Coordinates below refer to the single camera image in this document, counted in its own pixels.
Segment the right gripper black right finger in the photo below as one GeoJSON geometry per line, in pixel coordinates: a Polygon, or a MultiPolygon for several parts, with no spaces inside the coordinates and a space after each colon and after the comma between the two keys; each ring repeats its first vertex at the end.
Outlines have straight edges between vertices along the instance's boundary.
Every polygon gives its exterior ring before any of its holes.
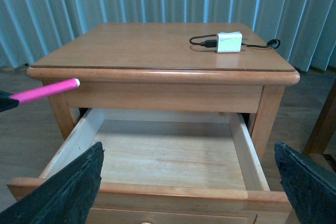
{"type": "Polygon", "coordinates": [[[283,142],[274,150],[281,185],[300,223],[335,223],[335,174],[283,142]]]}

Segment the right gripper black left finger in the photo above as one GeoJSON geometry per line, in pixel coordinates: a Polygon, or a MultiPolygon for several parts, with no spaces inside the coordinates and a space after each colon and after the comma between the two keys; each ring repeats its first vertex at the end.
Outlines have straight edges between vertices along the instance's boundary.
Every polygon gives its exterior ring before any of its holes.
{"type": "Polygon", "coordinates": [[[104,150],[89,147],[17,203],[1,212],[1,223],[85,223],[98,195],[104,150]]]}

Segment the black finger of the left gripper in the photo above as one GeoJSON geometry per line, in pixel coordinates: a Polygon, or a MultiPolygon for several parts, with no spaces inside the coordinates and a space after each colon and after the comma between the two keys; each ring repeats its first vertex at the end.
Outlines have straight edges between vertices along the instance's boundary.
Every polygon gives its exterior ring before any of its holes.
{"type": "Polygon", "coordinates": [[[19,101],[11,98],[11,93],[0,91],[0,112],[13,109],[19,105],[19,101]]]}

